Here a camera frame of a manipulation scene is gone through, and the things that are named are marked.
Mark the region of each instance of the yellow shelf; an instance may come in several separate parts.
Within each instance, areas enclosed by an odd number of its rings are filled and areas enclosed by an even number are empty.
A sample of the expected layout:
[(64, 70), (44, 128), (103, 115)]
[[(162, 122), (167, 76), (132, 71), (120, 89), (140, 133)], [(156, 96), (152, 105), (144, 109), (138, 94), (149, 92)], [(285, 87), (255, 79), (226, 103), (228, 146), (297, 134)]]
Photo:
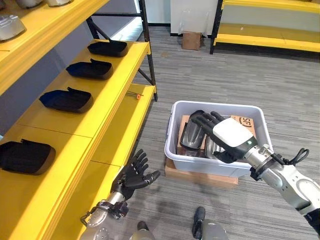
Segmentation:
[(109, 195), (120, 167), (90, 161), (62, 214), (51, 240), (79, 239), (85, 226), (80, 217)]
[(93, 161), (121, 167), (129, 158), (156, 87), (131, 84), (129, 91), (143, 96), (140, 100), (125, 96), (92, 157)]
[(111, 78), (78, 78), (63, 70), (44, 93), (57, 89), (66, 91), (67, 87), (87, 91), (94, 100), (92, 108), (83, 114), (69, 113), (46, 108), (36, 99), (17, 123), (90, 138), (97, 138), (97, 134), (102, 136), (101, 131), (107, 129), (148, 51), (148, 42), (128, 42), (128, 53), (124, 57), (94, 55), (85, 48), (73, 62), (89, 62), (93, 58), (112, 63)]
[(56, 150), (51, 168), (39, 176), (0, 169), (0, 239), (42, 239), (48, 234), (59, 208), (66, 205), (74, 175), (80, 168), (89, 143), (88, 137), (14, 125), (4, 136), (7, 141), (21, 139), (49, 144)]
[(222, 23), (216, 43), (320, 52), (320, 33), (258, 25)]
[(301, 0), (224, 0), (222, 9), (226, 5), (320, 13), (320, 4)]
[(90, 58), (111, 62), (114, 72), (108, 80), (75, 78), (64, 70), (45, 90), (71, 87), (90, 92), (94, 103), (88, 112), (57, 111), (36, 100), (4, 136), (0, 144), (24, 138), (50, 144), (57, 150), (57, 155), (50, 170), (40, 176), (0, 170), (0, 218), (6, 219), (0, 224), (1, 240), (26, 236), (28, 240), (50, 238), (121, 103), (127, 103), (127, 113), (122, 107), (121, 114), (129, 123), (117, 121), (125, 127), (128, 125), (128, 132), (123, 140), (118, 141), (116, 137), (114, 141), (127, 145), (121, 146), (121, 153), (114, 153), (115, 157), (123, 159), (112, 162), (120, 164), (128, 159), (133, 146), (131, 142), (137, 137), (156, 90), (155, 86), (133, 84), (131, 91), (143, 96), (140, 100), (125, 97), (145, 55), (150, 52), (148, 42), (128, 42), (128, 48), (124, 57), (91, 55), (84, 49), (75, 59), (75, 62)]
[(14, 0), (6, 0), (1, 14), (20, 17), (26, 32), (0, 43), (0, 95), (43, 55), (109, 0), (73, 0), (60, 7), (45, 2), (31, 9), (21, 9)]
[(123, 99), (62, 214), (52, 235), (53, 240), (75, 240), (80, 237), (85, 229), (80, 217), (108, 197), (118, 169), (129, 158), (156, 88), (132, 84), (129, 90), (143, 96), (140, 100), (129, 95)]

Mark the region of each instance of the gray robot forearm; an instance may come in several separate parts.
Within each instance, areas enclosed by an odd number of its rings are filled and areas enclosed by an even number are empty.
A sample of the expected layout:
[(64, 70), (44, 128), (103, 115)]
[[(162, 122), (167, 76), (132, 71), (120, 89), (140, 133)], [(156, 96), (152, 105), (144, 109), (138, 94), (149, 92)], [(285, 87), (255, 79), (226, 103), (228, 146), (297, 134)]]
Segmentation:
[(244, 159), (254, 168), (254, 179), (263, 179), (303, 215), (319, 233), (320, 186), (294, 165), (282, 165), (267, 146), (253, 147)]

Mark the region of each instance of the robot finger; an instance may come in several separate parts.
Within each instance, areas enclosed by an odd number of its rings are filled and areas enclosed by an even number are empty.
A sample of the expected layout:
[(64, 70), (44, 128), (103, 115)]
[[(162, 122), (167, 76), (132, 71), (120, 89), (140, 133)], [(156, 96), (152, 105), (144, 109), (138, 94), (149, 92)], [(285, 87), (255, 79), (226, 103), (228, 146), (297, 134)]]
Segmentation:
[(216, 119), (218, 119), (220, 122), (225, 120), (225, 118), (223, 116), (221, 116), (219, 113), (217, 113), (216, 111), (212, 111), (212, 112), (210, 112), (210, 114), (212, 116), (214, 116)]

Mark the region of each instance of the white wall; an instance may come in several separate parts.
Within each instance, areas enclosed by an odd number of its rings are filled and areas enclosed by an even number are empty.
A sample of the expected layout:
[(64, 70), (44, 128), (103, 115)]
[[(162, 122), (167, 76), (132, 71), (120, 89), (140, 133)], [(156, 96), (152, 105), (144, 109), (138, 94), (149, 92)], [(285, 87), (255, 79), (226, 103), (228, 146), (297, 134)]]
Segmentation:
[(171, 0), (171, 33), (190, 31), (211, 35), (217, 4), (218, 0)]
[(148, 23), (169, 24), (170, 0), (145, 0)]

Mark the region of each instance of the wall baseboard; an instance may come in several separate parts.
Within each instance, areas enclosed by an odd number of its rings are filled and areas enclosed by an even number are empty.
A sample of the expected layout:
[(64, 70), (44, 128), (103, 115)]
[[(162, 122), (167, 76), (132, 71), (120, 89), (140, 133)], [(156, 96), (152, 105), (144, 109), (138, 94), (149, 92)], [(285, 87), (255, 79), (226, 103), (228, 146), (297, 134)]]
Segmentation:
[(151, 23), (148, 22), (148, 26), (158, 26), (158, 27), (170, 27), (170, 23)]
[(170, 33), (170, 36), (171, 37), (183, 37), (184, 36), (184, 34), (183, 33), (181, 33), (181, 34), (178, 34), (178, 33)]

